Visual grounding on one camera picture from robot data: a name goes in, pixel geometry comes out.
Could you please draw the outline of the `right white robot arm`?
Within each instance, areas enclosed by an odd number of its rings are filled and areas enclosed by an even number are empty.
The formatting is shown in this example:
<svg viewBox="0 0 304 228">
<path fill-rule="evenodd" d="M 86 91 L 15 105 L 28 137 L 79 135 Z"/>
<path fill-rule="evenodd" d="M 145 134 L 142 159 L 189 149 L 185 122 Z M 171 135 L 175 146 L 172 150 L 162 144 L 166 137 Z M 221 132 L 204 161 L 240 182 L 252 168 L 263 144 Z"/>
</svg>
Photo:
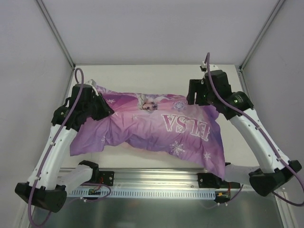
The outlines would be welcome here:
<svg viewBox="0 0 304 228">
<path fill-rule="evenodd" d="M 202 79 L 191 79 L 187 101 L 190 105 L 211 105 L 223 114 L 243 136 L 254 153 L 259 167 L 248 174 L 255 192 L 263 197 L 274 193 L 302 169 L 298 160 L 285 155 L 265 130 L 254 105 L 242 91 L 233 92 L 226 72 L 200 66 Z"/>
</svg>

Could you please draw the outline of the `purple Elsa pillowcase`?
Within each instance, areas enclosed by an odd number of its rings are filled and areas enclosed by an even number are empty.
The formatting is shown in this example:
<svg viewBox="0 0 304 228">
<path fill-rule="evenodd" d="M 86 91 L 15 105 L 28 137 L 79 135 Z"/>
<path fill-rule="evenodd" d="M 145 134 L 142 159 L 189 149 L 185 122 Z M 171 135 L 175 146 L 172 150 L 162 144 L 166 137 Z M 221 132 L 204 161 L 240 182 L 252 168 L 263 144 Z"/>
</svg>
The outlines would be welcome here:
<svg viewBox="0 0 304 228">
<path fill-rule="evenodd" d="M 70 155 L 127 143 L 137 149 L 167 152 L 224 177 L 224 149 L 215 107 L 189 105 L 182 95 L 120 93 L 94 80 L 88 84 L 102 94 L 114 113 L 100 121 L 88 118 L 70 145 Z"/>
</svg>

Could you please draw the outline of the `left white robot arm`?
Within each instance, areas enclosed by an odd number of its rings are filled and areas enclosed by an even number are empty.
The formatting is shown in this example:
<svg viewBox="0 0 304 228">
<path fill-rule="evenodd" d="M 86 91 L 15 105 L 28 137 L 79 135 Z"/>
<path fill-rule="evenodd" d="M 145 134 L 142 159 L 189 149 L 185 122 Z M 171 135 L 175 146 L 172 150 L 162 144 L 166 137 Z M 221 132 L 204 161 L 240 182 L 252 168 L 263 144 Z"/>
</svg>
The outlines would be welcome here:
<svg viewBox="0 0 304 228">
<path fill-rule="evenodd" d="M 71 96 L 54 112 L 47 144 L 36 167 L 26 182 L 17 183 L 15 193 L 29 206 L 57 213 L 77 187 L 99 183 L 99 166 L 91 161 L 81 161 L 61 178 L 58 174 L 72 141 L 87 119 L 99 121 L 113 113 L 93 85 L 73 86 Z"/>
</svg>

